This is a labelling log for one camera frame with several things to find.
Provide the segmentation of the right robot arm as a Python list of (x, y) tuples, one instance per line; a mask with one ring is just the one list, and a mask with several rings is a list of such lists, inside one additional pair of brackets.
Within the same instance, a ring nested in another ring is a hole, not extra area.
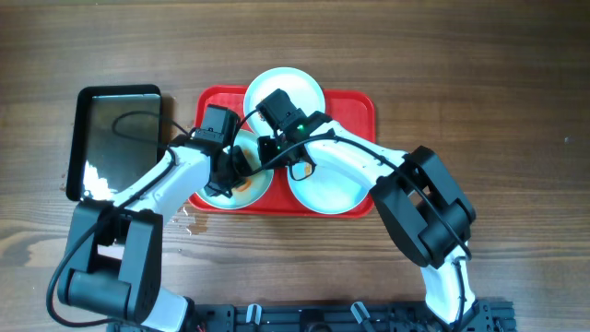
[(436, 153), (384, 148), (336, 121), (310, 134), (298, 127), (292, 142), (262, 136), (258, 144), (263, 169), (304, 160), (368, 190), (398, 250), (420, 267), (427, 307), (454, 331), (466, 326), (475, 302), (466, 264), (476, 211)]

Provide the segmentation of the green and orange sponge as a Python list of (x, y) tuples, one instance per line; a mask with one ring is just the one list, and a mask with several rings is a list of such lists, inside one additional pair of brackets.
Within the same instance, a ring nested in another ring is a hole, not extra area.
[(240, 185), (234, 186), (232, 190), (234, 192), (244, 192), (252, 186), (253, 181), (250, 178), (246, 178)]

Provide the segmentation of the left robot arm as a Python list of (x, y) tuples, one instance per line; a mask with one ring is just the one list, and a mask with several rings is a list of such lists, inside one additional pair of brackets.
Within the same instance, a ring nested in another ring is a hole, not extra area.
[(181, 135), (122, 192), (80, 200), (47, 287), (48, 315), (71, 328), (198, 330), (194, 301), (161, 285), (163, 227), (194, 192), (229, 192), (250, 169), (242, 148)]

